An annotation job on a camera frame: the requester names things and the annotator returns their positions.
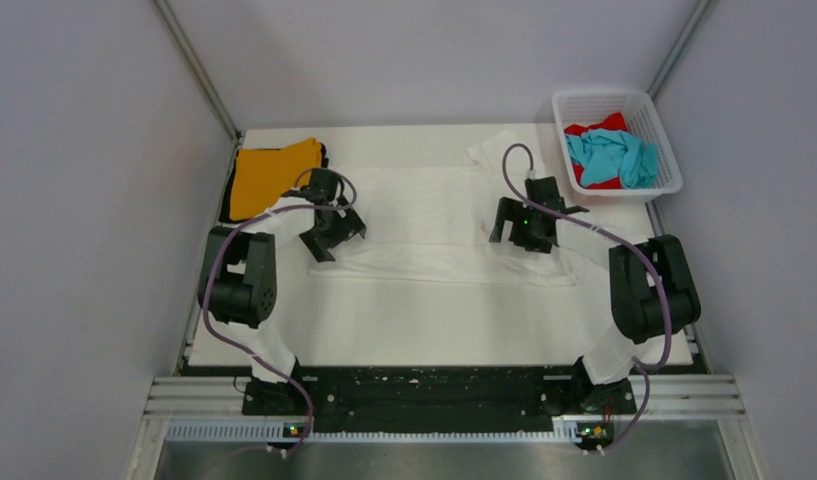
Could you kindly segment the white t shirt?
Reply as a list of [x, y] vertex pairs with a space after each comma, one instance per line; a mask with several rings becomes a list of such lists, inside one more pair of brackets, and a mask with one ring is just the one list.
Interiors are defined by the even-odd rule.
[[489, 236], [500, 198], [511, 191], [502, 177], [505, 149], [519, 142], [503, 130], [445, 166], [366, 167], [349, 179], [367, 225], [314, 263], [312, 276], [471, 284], [561, 287], [578, 284], [583, 263], [561, 249], [528, 252]]

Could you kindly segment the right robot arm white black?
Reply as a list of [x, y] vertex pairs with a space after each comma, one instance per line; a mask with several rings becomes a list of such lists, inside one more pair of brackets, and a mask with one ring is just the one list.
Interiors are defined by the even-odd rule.
[[701, 316], [701, 303], [683, 245], [672, 235], [625, 233], [587, 209], [569, 206], [552, 177], [526, 180], [497, 202], [489, 235], [532, 253], [569, 253], [602, 268], [606, 281], [594, 293], [600, 324], [594, 344], [577, 367], [584, 376], [570, 385], [573, 404], [596, 412], [611, 397], [610, 385], [639, 367], [664, 367], [674, 338]]

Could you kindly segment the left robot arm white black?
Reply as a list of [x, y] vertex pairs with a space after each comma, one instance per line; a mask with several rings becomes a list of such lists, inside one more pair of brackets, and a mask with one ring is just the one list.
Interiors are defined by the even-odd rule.
[[255, 379], [269, 383], [267, 401], [281, 413], [303, 404], [304, 386], [293, 379], [297, 358], [270, 321], [278, 300], [280, 247], [300, 240], [318, 263], [333, 249], [366, 234], [355, 211], [355, 185], [327, 168], [304, 171], [271, 205], [233, 227], [209, 232], [198, 291], [202, 323], [214, 338], [243, 352]]

